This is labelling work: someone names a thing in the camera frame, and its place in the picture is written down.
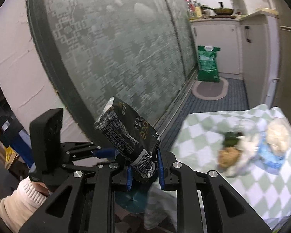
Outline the cream sweater left forearm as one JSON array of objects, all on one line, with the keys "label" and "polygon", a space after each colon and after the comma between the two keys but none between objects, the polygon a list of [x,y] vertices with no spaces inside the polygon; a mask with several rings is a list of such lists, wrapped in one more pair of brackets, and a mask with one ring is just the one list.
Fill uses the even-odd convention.
[{"label": "cream sweater left forearm", "polygon": [[26,178],[11,195],[0,199],[0,217],[12,232],[18,232],[49,196],[44,183]]}]

